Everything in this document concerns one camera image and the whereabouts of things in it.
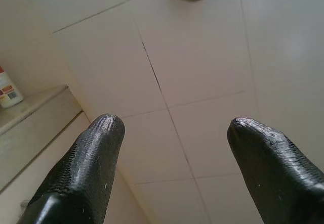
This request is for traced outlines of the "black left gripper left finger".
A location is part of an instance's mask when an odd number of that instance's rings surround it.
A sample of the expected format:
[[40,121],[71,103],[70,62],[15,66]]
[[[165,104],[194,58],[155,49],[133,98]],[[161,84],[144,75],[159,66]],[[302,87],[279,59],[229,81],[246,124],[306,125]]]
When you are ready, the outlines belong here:
[[125,135],[116,115],[96,118],[49,171],[19,223],[103,223]]

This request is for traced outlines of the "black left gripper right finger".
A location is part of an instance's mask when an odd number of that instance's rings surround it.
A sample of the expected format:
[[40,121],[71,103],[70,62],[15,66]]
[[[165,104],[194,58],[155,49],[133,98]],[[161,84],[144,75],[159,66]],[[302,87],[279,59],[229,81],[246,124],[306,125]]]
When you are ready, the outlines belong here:
[[235,118],[227,139],[264,223],[323,223],[323,172],[281,131]]

